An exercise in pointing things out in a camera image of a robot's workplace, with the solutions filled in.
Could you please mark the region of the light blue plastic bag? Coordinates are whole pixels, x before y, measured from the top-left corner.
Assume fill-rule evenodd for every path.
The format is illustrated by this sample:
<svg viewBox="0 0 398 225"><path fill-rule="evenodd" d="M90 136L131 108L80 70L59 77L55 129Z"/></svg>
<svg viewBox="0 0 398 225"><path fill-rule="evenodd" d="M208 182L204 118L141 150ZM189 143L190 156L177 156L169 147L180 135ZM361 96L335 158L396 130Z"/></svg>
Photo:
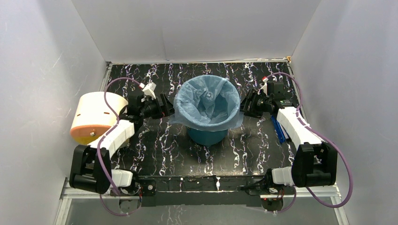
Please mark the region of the light blue plastic bag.
<svg viewBox="0 0 398 225"><path fill-rule="evenodd" d="M196 76L182 84L170 116L171 124L182 124L201 131L235 129L242 125L241 96L226 78L215 75Z"/></svg>

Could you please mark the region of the blue stapler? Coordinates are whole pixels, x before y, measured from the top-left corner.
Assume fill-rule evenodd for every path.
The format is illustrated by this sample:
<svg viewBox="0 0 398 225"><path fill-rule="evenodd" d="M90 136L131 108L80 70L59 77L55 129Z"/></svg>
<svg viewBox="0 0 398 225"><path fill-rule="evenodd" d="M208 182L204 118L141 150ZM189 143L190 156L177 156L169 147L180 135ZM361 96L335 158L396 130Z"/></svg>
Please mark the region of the blue stapler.
<svg viewBox="0 0 398 225"><path fill-rule="evenodd" d="M277 119L274 115L271 116L271 120L272 120L273 126L275 128L279 142L284 143L284 142L288 141L290 139L288 133L281 126L281 124L277 121Z"/></svg>

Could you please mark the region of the teal plastic trash bin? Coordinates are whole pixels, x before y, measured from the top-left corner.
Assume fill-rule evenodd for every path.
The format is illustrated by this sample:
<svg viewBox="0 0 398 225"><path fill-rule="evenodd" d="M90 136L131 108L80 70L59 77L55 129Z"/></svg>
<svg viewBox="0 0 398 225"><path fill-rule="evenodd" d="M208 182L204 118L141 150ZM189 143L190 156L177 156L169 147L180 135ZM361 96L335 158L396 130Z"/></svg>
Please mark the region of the teal plastic trash bin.
<svg viewBox="0 0 398 225"><path fill-rule="evenodd" d="M197 144L212 146L221 142L227 135L228 130L221 131L201 131L187 127L188 136Z"/></svg>

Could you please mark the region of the cream orange round container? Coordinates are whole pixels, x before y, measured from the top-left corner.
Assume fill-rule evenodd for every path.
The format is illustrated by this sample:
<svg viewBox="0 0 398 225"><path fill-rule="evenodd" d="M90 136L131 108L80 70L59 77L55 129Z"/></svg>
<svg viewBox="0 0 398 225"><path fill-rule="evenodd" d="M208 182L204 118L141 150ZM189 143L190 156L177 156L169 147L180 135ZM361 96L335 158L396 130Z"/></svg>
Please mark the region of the cream orange round container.
<svg viewBox="0 0 398 225"><path fill-rule="evenodd" d="M71 125L71 137L82 145L95 141L116 123L111 110L119 113L127 104L125 98L115 93L97 91L82 95Z"/></svg>

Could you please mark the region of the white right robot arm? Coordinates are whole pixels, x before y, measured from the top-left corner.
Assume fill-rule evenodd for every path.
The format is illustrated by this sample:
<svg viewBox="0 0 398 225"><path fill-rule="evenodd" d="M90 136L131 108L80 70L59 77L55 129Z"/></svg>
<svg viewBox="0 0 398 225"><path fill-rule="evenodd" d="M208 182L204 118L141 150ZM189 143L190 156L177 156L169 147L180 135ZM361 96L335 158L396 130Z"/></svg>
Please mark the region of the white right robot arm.
<svg viewBox="0 0 398 225"><path fill-rule="evenodd" d="M261 180L241 186L240 190L258 189L277 194L286 186L308 188L335 184L337 150L308 130L298 104L286 97L282 82L268 82L260 90L250 90L240 111L257 119L269 113L279 141L291 140L297 148L292 166L269 168Z"/></svg>

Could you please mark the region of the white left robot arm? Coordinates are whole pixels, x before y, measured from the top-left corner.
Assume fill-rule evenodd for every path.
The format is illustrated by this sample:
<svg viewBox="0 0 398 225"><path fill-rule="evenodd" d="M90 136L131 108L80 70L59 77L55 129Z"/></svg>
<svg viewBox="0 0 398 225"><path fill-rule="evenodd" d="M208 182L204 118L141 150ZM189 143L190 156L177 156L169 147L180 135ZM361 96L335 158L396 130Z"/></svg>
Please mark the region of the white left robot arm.
<svg viewBox="0 0 398 225"><path fill-rule="evenodd" d="M140 190L136 172L112 169L111 158L143 125L144 119L160 119L174 113L165 94L146 95L131 101L110 92L81 96L70 129L78 143L73 152L69 185L72 188L104 194L123 189L129 195Z"/></svg>

